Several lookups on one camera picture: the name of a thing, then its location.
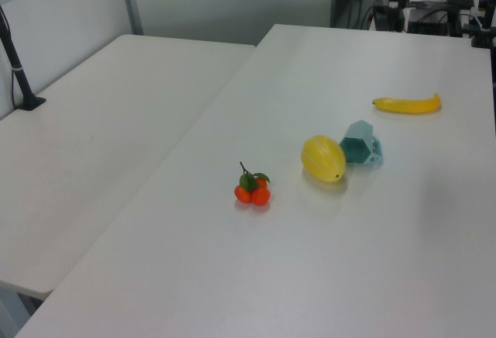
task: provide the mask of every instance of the teal plastic object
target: teal plastic object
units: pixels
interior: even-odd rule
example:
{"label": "teal plastic object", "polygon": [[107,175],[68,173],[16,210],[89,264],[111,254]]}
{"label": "teal plastic object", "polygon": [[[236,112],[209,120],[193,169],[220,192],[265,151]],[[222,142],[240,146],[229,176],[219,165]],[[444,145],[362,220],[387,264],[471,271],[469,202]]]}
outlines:
{"label": "teal plastic object", "polygon": [[348,164],[369,165],[382,163],[381,142],[372,134],[372,125],[362,119],[352,123],[339,145]]}

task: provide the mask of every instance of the yellow lemon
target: yellow lemon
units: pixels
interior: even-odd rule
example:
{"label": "yellow lemon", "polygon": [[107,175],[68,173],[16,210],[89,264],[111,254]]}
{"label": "yellow lemon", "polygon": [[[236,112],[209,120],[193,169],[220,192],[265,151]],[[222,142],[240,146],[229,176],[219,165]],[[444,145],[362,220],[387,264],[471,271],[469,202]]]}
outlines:
{"label": "yellow lemon", "polygon": [[327,136],[313,136],[301,150],[301,162],[305,169],[320,181],[338,181],[346,170],[343,148]]}

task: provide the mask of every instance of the white table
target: white table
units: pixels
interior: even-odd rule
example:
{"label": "white table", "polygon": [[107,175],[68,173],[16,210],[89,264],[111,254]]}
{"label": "white table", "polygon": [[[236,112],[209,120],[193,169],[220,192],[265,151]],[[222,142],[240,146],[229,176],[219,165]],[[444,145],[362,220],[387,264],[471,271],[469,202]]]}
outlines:
{"label": "white table", "polygon": [[[434,91],[428,115],[371,103]],[[491,336],[492,107],[469,40],[275,26],[19,338]],[[358,119],[384,164],[304,174],[304,141]],[[240,160],[270,207],[235,201]]]}
{"label": "white table", "polygon": [[0,287],[45,298],[253,52],[122,36],[0,122]]}

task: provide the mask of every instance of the yellow banana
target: yellow banana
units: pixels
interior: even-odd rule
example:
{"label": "yellow banana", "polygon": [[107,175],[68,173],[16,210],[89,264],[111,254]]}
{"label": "yellow banana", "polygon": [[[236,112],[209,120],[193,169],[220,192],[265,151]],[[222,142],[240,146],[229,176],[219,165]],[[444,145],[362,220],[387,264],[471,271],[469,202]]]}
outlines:
{"label": "yellow banana", "polygon": [[436,111],[441,106],[437,93],[432,98],[423,100],[378,98],[372,101],[378,109],[397,113],[427,113]]}

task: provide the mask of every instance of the plastic fruit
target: plastic fruit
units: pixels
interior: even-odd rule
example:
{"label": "plastic fruit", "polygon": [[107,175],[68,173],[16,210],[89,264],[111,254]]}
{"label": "plastic fruit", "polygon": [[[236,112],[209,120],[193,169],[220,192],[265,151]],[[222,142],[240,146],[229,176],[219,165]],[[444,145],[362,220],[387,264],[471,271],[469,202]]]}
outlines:
{"label": "plastic fruit", "polygon": [[257,206],[265,205],[270,200],[270,191],[266,188],[255,188],[251,192],[251,201]]}
{"label": "plastic fruit", "polygon": [[257,181],[259,188],[267,188],[267,181],[265,179],[256,178],[255,180]]}
{"label": "plastic fruit", "polygon": [[432,98],[423,100],[378,98],[372,101],[381,111],[396,113],[434,112],[441,106],[441,98],[437,93]]}
{"label": "plastic fruit", "polygon": [[301,162],[305,169],[320,181],[338,181],[346,170],[343,148],[327,136],[313,136],[301,150]]}
{"label": "plastic fruit", "polygon": [[234,195],[236,195],[238,200],[244,202],[245,204],[249,204],[251,202],[251,193],[240,185],[237,185],[236,188],[234,188]]}
{"label": "plastic fruit", "polygon": [[270,199],[270,191],[267,189],[268,176],[262,173],[251,174],[241,163],[243,174],[239,177],[239,185],[234,189],[234,195],[241,202],[255,205],[265,205]]}

